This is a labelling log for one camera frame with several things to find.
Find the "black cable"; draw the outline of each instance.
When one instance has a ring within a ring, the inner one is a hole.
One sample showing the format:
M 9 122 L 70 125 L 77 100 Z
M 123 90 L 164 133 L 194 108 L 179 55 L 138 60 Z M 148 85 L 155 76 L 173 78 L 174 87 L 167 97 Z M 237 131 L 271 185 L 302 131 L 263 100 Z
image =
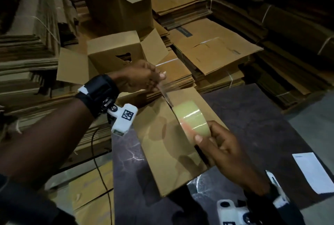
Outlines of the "black cable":
M 110 200 L 110 196 L 109 196 L 108 188 L 107 188 L 106 184 L 104 183 L 104 180 L 103 180 L 103 178 L 102 178 L 100 169 L 98 168 L 98 164 L 96 163 L 96 160 L 95 160 L 95 157 L 94 157 L 93 140 L 94 140 L 94 136 L 95 136 L 96 132 L 97 132 L 99 129 L 100 129 L 100 128 L 98 127 L 98 129 L 96 129 L 96 130 L 94 131 L 94 133 L 93 133 L 92 140 L 91 140 L 91 142 L 90 142 L 90 149 L 91 149 L 91 151 L 92 151 L 92 156 L 93 156 L 94 164 L 95 164 L 96 168 L 98 169 L 98 173 L 99 173 L 99 175 L 100 175 L 100 177 L 101 177 L 101 181 L 102 181 L 102 183 L 103 183 L 103 185 L 104 185 L 104 187 L 105 187 L 105 189 L 106 189 L 106 192 L 105 192 L 105 193 L 108 195 L 108 199 L 109 199 L 109 207 L 110 207 L 110 224 L 113 225 L 113 219 L 112 219 L 112 214 L 111 214 L 111 200 Z

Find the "hand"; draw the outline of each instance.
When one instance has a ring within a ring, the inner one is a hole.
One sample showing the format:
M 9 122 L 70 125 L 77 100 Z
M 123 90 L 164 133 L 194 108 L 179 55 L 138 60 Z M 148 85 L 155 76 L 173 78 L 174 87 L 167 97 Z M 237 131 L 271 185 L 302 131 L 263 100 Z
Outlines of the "hand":
M 154 65 L 139 60 L 120 71 L 108 74 L 120 92 L 136 92 L 141 89 L 157 91 L 157 84 L 166 78 Z
M 246 191 L 264 195 L 270 191 L 269 181 L 261 175 L 239 145 L 236 137 L 215 121 L 208 121 L 209 138 L 196 135 L 195 143 L 209 156 L 219 171 Z

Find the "tape roll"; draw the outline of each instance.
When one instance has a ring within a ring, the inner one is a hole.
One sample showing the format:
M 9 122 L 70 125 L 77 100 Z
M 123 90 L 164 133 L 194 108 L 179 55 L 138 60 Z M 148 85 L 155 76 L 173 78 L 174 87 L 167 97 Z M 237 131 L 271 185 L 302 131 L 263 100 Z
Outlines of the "tape roll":
M 172 110 L 191 144 L 195 145 L 194 137 L 196 134 L 211 136 L 210 128 L 194 101 L 183 102 L 172 107 Z

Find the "dark table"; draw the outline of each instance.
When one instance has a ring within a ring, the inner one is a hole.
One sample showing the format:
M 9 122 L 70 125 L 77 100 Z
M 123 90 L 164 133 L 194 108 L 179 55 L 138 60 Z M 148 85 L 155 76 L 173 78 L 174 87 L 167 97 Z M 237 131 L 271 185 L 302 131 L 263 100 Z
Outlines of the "dark table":
M 300 209 L 333 195 L 318 195 L 311 189 L 292 154 L 312 149 L 255 84 L 217 90 L 203 98 L 237 136 L 254 164 L 272 172 Z M 160 198 L 135 131 L 130 130 L 124 138 L 113 136 L 112 147 L 117 225 L 219 224 L 218 200 L 245 200 L 242 189 L 216 167 Z

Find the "fingernail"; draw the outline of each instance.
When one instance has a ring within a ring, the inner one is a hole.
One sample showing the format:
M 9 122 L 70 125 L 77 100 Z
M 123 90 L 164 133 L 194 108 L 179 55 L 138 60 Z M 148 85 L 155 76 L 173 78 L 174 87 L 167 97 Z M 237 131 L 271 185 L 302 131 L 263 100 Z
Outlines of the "fingernail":
M 202 136 L 200 136 L 200 135 L 198 135 L 198 134 L 195 135 L 195 141 L 197 142 L 197 144 L 201 143 L 202 140 L 203 140 L 203 137 L 202 137 Z

